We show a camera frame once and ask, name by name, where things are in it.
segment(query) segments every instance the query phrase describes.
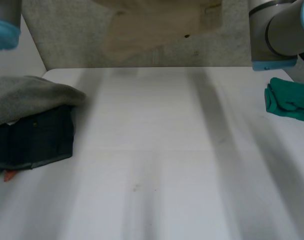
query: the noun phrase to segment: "white surface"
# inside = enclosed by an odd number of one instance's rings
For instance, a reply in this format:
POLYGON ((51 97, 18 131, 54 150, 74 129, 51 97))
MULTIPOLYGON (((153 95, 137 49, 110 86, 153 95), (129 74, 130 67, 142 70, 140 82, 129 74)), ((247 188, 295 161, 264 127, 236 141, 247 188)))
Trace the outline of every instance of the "white surface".
POLYGON ((304 122, 282 71, 56 69, 89 96, 74 157, 0 178, 0 240, 304 240, 304 122))
POLYGON ((20 42, 15 50, 0 51, 0 76, 41 77, 46 69, 23 17, 21 31, 20 42))

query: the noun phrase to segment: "teal towel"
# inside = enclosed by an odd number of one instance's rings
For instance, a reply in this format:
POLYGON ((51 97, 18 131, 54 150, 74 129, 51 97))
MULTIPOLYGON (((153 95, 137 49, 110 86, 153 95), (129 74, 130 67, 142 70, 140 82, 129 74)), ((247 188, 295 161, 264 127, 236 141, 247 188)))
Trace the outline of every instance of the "teal towel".
POLYGON ((264 93, 267 112, 304 121, 304 84, 274 77, 264 93))

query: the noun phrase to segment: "gray fabric backdrop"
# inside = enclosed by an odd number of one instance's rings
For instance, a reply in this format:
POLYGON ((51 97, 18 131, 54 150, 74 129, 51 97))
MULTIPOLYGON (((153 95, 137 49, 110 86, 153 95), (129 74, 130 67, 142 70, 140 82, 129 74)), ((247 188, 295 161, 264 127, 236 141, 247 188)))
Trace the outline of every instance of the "gray fabric backdrop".
POLYGON ((100 44, 113 12, 90 0, 24 0, 23 16, 48 70, 55 68, 250 66, 247 0, 223 0, 223 27, 123 62, 100 44))

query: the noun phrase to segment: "folded fabric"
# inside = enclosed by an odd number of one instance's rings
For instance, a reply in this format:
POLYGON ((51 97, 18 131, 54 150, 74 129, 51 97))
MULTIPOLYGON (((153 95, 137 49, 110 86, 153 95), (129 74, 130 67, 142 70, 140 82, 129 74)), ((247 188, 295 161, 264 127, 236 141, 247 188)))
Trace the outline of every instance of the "folded fabric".
POLYGON ((73 155, 74 126, 71 107, 0 125, 0 172, 41 167, 73 155))
POLYGON ((0 77, 0 125, 62 106, 79 106, 86 95, 40 77, 0 77))
POLYGON ((217 29, 222 23, 222 0, 94 1, 118 11, 111 20, 102 50, 119 61, 217 29))
POLYGON ((265 89, 266 111, 304 121, 304 84, 272 78, 265 89))

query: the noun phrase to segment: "white wall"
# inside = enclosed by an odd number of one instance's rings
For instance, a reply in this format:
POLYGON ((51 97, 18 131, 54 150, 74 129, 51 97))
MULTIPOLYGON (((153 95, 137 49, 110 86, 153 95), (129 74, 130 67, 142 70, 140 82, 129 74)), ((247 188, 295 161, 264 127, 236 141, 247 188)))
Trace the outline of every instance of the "white wall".
POLYGON ((0 51, 0 76, 34 75, 42 77, 45 66, 22 17, 22 34, 17 49, 0 51))

